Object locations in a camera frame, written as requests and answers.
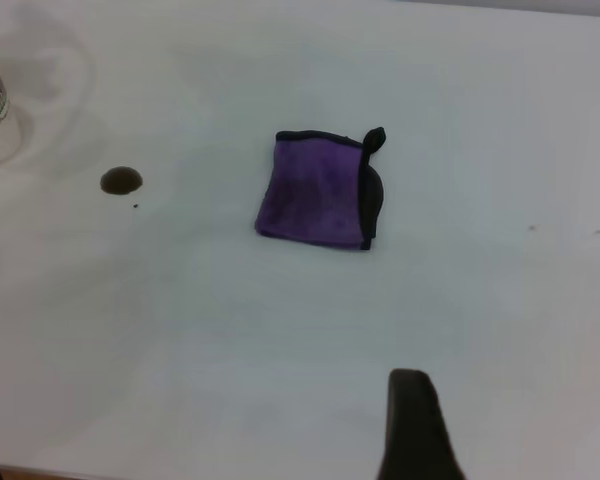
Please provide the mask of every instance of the stain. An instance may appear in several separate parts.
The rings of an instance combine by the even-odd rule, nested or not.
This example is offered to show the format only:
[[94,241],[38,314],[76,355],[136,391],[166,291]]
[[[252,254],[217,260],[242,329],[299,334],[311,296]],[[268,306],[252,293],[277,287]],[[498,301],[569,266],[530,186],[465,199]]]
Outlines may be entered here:
[[131,167],[112,168],[100,179],[102,191],[111,195],[127,195],[141,186],[142,176]]

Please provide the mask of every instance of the wooden floor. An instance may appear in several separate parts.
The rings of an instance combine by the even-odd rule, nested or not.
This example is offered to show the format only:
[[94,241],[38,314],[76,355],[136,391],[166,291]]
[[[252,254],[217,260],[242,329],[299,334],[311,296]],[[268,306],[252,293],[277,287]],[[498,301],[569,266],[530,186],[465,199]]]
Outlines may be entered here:
[[12,472],[5,469],[0,469],[4,480],[67,480],[61,477],[52,477],[50,475],[33,475],[31,473]]

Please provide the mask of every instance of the black trim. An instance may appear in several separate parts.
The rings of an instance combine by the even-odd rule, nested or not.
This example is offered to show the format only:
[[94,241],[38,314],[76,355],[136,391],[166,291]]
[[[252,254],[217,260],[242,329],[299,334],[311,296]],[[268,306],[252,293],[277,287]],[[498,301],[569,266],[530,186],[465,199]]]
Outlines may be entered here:
[[380,175],[369,166],[369,160],[372,154],[380,150],[386,140],[384,128],[379,127],[367,133],[362,143],[362,158],[358,171],[358,215],[363,238],[361,250],[371,249],[371,240],[376,236],[378,215],[384,201],[382,180]]
[[302,132],[278,132],[276,134],[276,140],[282,141],[293,141],[293,140],[312,140],[315,138],[322,138],[324,140],[331,140],[332,142],[339,143],[341,145],[347,145],[349,147],[363,148],[363,144],[350,139],[349,137],[342,137],[328,132],[320,132],[318,130],[304,130]]

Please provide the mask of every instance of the microfiber towel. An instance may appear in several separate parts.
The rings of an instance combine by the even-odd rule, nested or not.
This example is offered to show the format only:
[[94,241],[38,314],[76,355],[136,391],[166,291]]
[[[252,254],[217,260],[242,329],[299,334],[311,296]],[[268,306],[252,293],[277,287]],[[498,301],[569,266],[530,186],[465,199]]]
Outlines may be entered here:
[[362,143],[326,132],[279,132],[273,172],[256,231],[267,237],[348,250],[369,250],[383,202],[369,166],[383,128]]

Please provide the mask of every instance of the white table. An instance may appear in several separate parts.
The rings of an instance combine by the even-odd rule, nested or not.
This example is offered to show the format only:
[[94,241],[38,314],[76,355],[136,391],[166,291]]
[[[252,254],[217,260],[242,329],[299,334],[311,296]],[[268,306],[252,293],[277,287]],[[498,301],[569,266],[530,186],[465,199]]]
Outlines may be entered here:
[[[0,57],[0,464],[373,479],[408,367],[472,480],[600,478],[600,19],[0,0]],[[376,126],[370,252],[254,233],[276,131]]]

